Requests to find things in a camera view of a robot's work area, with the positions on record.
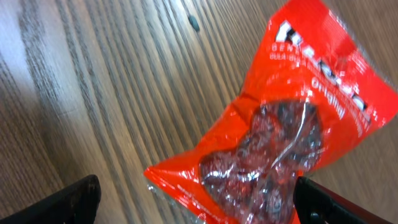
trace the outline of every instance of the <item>table surface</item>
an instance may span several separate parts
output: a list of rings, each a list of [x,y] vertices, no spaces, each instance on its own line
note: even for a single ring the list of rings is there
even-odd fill
[[[97,223],[185,223],[142,172],[238,94],[283,0],[0,2],[0,218],[96,174]],[[398,85],[398,1],[329,0]],[[198,19],[196,33],[187,19]],[[398,221],[398,120],[313,180]]]

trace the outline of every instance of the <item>black object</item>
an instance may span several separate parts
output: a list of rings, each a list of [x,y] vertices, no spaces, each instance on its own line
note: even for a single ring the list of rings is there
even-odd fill
[[[94,223],[100,200],[100,182],[97,176],[89,175],[36,204],[0,220],[0,224],[90,224]]]
[[[293,201],[301,224],[390,224],[306,177],[298,178]]]
[[[197,21],[197,19],[195,18],[195,16],[189,15],[189,16],[188,16],[188,20],[189,20],[189,23],[191,23],[193,29],[194,29],[196,32],[199,32],[199,31],[200,31],[200,28],[199,28],[199,24],[198,24],[198,21]]]

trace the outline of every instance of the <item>dark speck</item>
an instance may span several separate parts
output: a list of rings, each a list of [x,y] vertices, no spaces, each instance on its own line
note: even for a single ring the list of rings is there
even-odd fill
[[[192,25],[192,27],[194,28],[194,30],[196,31],[196,32],[199,32],[199,24],[198,24],[198,21],[197,21],[197,19],[195,18],[195,16],[193,16],[193,15],[189,15],[188,16],[188,20],[189,20],[189,23],[191,23],[191,25]]]

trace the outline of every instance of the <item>plastic wrapper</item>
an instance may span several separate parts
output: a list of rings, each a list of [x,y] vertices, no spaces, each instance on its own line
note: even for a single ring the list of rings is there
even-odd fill
[[[196,148],[144,175],[207,223],[299,223],[299,175],[336,161],[398,111],[398,96],[319,0],[270,20],[243,85]]]

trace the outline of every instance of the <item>wooden table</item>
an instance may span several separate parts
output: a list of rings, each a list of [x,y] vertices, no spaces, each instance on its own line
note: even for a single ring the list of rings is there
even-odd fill
[[[188,222],[142,172],[211,127],[284,2],[1,1],[0,217],[96,174],[98,223]],[[398,85],[398,1],[326,2]],[[397,131],[395,119],[312,179],[397,222]]]

